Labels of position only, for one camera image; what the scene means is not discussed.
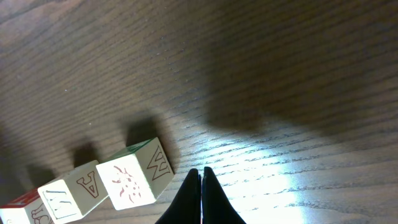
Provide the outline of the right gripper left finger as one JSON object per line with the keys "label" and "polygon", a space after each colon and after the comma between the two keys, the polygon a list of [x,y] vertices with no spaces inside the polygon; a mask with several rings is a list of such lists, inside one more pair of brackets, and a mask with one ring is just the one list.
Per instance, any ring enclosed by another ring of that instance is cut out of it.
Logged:
{"label": "right gripper left finger", "polygon": [[201,176],[191,169],[175,198],[155,224],[200,224]]}

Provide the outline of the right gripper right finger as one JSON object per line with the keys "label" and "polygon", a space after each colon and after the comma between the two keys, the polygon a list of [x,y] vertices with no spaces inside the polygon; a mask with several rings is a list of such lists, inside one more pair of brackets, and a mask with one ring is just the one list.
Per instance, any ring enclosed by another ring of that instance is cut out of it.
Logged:
{"label": "right gripper right finger", "polygon": [[211,167],[204,167],[201,201],[203,224],[246,224],[230,204]]}

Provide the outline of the white ladybug block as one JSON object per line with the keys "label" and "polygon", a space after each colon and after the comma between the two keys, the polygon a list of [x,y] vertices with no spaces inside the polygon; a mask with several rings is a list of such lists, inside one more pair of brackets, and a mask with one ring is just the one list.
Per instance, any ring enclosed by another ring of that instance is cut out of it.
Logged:
{"label": "white ladybug block", "polygon": [[157,137],[125,147],[96,169],[116,210],[156,202],[174,177]]}

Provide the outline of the yellow block letter O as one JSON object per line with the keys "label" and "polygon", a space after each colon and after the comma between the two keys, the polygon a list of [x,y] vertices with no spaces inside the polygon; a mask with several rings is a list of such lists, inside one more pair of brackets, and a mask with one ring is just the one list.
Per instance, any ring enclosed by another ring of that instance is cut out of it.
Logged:
{"label": "yellow block letter O", "polygon": [[108,192],[93,160],[38,188],[55,224],[81,220],[108,198]]}

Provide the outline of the white block green side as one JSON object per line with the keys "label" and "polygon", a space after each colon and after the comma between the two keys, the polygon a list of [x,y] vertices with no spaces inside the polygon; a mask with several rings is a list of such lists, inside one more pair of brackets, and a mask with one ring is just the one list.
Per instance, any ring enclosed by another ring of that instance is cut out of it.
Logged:
{"label": "white block green side", "polygon": [[53,224],[37,189],[1,206],[3,224]]}

